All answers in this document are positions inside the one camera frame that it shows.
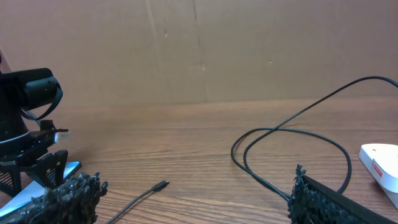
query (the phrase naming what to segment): beige wall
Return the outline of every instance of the beige wall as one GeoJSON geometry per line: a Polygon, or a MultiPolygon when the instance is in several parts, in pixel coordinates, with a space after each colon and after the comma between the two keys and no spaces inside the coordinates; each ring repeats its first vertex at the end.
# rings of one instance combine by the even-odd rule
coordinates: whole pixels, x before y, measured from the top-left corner
{"type": "Polygon", "coordinates": [[[318,98],[398,79],[398,1],[1,0],[0,45],[50,68],[61,106],[318,98]]]}

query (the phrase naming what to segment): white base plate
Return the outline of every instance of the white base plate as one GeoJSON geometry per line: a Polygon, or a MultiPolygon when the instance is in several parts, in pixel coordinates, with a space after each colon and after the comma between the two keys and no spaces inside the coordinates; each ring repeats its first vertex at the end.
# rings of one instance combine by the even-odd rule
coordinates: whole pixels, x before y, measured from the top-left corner
{"type": "MultiPolygon", "coordinates": [[[[75,174],[80,167],[80,162],[67,162],[65,170],[63,172],[63,178],[68,179],[73,174],[75,174]]],[[[43,194],[44,188],[36,181],[33,181],[21,192],[19,192],[19,194],[12,198],[5,206],[3,206],[3,208],[0,209],[0,218],[28,204],[32,197],[40,197],[43,194]]]]}

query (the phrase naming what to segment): wall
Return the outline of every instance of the wall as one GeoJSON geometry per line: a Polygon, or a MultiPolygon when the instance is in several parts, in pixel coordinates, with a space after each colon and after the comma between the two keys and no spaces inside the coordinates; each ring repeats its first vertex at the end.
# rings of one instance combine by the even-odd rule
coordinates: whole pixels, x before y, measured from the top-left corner
{"type": "Polygon", "coordinates": [[[398,79],[398,2],[2,0],[0,45],[13,70],[50,68],[61,106],[318,98],[398,79]]]}

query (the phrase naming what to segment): red sticker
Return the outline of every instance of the red sticker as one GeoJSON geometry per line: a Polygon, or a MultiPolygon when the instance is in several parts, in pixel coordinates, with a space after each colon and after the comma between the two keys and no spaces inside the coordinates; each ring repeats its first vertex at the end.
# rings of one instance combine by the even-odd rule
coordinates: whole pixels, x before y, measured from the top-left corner
{"type": "Polygon", "coordinates": [[[378,168],[375,163],[373,163],[373,169],[376,171],[377,174],[379,174],[380,177],[383,176],[383,172],[381,172],[380,168],[378,168]]]}

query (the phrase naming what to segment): wooden tabletop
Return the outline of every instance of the wooden tabletop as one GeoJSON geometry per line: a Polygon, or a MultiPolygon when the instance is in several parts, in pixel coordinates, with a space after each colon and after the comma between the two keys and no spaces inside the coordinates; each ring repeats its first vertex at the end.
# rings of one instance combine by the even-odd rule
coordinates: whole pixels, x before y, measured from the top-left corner
{"type": "MultiPolygon", "coordinates": [[[[97,206],[104,223],[161,180],[170,184],[130,209],[118,223],[290,223],[287,203],[238,168],[234,141],[253,128],[275,126],[314,100],[272,100],[133,108],[57,109],[57,127],[72,131],[69,150],[80,172],[101,172],[108,194],[97,206]]],[[[322,134],[347,149],[353,163],[344,195],[398,222],[398,210],[358,159],[362,144],[398,144],[398,97],[333,98],[287,124],[322,134]]],[[[247,138],[242,149],[255,138],[247,138]]],[[[303,134],[277,132],[248,154],[252,170],[291,192],[297,164],[338,189],[347,173],[339,149],[303,134]]],[[[23,183],[29,182],[23,177],[23,183]]],[[[9,200],[1,195],[2,202],[9,200]]]]}

